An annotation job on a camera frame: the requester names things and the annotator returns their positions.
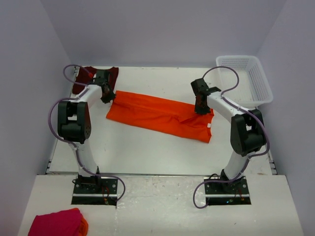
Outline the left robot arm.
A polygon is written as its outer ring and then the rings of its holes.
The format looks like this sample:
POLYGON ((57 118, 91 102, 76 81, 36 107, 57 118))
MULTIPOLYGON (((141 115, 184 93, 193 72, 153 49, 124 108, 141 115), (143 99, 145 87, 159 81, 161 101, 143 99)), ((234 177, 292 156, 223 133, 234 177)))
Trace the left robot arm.
POLYGON ((85 72, 88 81, 74 81, 74 85, 83 87, 82 91, 62 98, 52 106, 49 128, 58 140, 72 148, 79 168, 78 176, 87 178, 85 188, 97 193, 102 189, 102 180, 89 142, 92 133, 90 108, 99 100, 107 104, 116 98, 114 87, 119 69, 112 67, 90 72, 81 66, 79 72, 85 72))

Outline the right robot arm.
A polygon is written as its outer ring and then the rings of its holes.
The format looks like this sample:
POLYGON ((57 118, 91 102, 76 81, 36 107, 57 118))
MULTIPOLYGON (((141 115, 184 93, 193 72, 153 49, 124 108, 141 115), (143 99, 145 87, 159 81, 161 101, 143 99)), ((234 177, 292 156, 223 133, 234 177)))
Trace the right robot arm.
POLYGON ((218 87, 208 87, 204 79, 191 82, 195 95, 194 111, 199 115, 215 110, 230 123, 230 144, 233 152, 227 166, 222 169, 220 183, 224 193, 231 193, 237 188, 249 160, 260 155, 260 149, 267 144, 263 116, 260 110, 245 108, 221 94, 218 87))

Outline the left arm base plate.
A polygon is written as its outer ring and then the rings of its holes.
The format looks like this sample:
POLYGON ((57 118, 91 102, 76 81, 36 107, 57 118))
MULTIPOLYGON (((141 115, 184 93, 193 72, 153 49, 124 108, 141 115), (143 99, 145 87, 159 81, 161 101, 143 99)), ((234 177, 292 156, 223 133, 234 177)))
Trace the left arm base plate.
POLYGON ((118 180, 108 177, 81 177, 73 181, 72 205, 116 206, 118 180))

